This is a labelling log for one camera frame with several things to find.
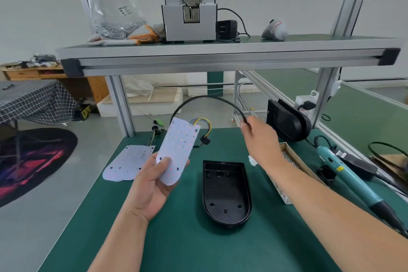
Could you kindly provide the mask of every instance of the metal shelf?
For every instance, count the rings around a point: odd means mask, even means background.
[[[61,59],[76,58],[85,76],[372,66],[398,38],[291,35],[284,42],[242,38],[241,43],[147,44],[61,48]]]

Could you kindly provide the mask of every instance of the black rug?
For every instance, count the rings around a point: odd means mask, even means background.
[[[45,143],[33,140],[60,140]],[[57,171],[77,146],[77,136],[65,129],[38,128],[21,131],[20,167],[16,157],[0,158],[0,207],[38,186]],[[0,156],[16,154],[15,137],[0,143]]]

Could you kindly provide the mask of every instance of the teal electric screwdriver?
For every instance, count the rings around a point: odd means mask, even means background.
[[[317,154],[329,168],[383,221],[408,239],[405,224],[396,216],[395,211],[378,196],[360,177],[358,177],[343,161],[328,147],[318,146],[315,140]]]

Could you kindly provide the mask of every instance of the left hand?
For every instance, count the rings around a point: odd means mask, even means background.
[[[167,186],[163,184],[159,177],[166,171],[170,163],[170,157],[164,157],[156,165],[157,153],[154,153],[146,161],[142,170],[133,181],[129,194],[123,203],[123,209],[136,216],[151,220],[164,206],[170,192],[177,183]]]

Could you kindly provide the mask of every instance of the gray floor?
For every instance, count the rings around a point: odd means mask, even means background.
[[[267,107],[267,98],[261,93],[242,94],[242,98],[248,108]],[[225,99],[231,101],[232,94]],[[207,117],[214,128],[236,127],[231,121],[232,108],[213,99],[197,99],[177,116],[186,120]],[[171,115],[157,117],[168,123]],[[153,125],[146,116],[135,116],[134,124],[137,131],[151,130]],[[41,127],[20,122],[22,130]],[[78,137],[68,161],[39,186],[0,208],[1,271],[37,271],[122,139],[116,118],[91,115],[85,121],[68,123],[66,129]]]
[[[405,103],[408,97],[408,87],[406,86],[367,88],[367,90],[402,103]]]

